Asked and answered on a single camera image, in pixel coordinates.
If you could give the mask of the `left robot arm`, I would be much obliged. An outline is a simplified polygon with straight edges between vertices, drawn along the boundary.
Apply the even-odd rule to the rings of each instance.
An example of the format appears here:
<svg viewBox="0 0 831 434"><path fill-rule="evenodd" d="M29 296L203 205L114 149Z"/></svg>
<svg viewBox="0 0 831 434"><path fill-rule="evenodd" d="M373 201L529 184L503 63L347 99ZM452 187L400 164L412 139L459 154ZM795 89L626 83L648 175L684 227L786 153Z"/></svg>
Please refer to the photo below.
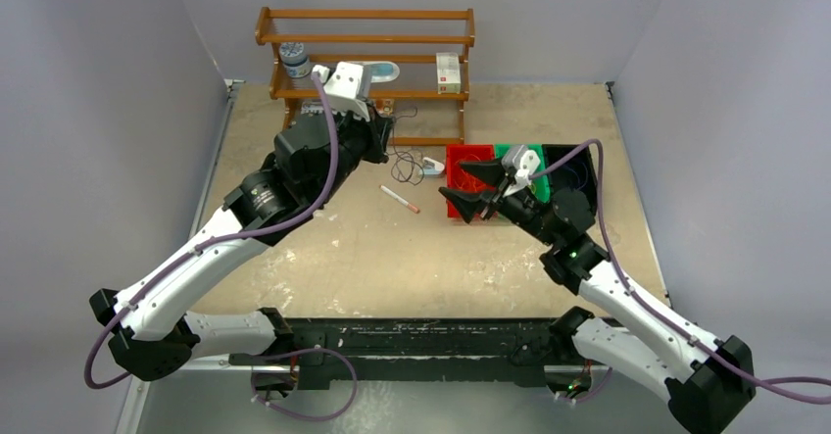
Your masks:
<svg viewBox="0 0 831 434"><path fill-rule="evenodd" d="M279 311L195 313L230 273L310 221L362 162L384 164L394 122L378 113L307 117L278 133L263 164L224 198L205 225L154 272L89 300L125 375L166 377L187 362L223 354L286 361L292 331Z"/></svg>

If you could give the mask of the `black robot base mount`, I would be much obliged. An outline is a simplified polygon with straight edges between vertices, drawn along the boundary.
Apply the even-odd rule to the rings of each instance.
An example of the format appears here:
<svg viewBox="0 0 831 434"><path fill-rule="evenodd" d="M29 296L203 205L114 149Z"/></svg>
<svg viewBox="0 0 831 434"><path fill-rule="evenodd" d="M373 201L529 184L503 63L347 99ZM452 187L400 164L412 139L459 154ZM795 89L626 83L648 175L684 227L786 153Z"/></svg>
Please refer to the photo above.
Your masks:
<svg viewBox="0 0 831 434"><path fill-rule="evenodd" d="M575 396L605 373L551 331L553 318L300 318L289 341L260 357L233 354L275 384L282 370L301 390L348 381L507 382Z"/></svg>

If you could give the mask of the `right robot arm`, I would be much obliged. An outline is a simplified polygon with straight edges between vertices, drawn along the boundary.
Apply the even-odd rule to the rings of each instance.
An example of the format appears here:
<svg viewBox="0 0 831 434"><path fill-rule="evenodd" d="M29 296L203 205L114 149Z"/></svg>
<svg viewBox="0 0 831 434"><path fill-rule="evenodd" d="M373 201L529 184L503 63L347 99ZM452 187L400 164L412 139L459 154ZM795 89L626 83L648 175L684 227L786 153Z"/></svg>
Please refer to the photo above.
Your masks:
<svg viewBox="0 0 831 434"><path fill-rule="evenodd" d="M612 327L574 307L552 326L550 348L562 362L579 357L609 366L653 392L690 433L721 433L753 399L755 388L727 368L751 369L750 347L720 338L676 313L619 268L588 230L589 199L571 187L541 201L520 188L499 161L466 162L488 188L468 192L442 186L440 194L465 222L497 215L549 246L540 261L548 276L606 311Z"/></svg>

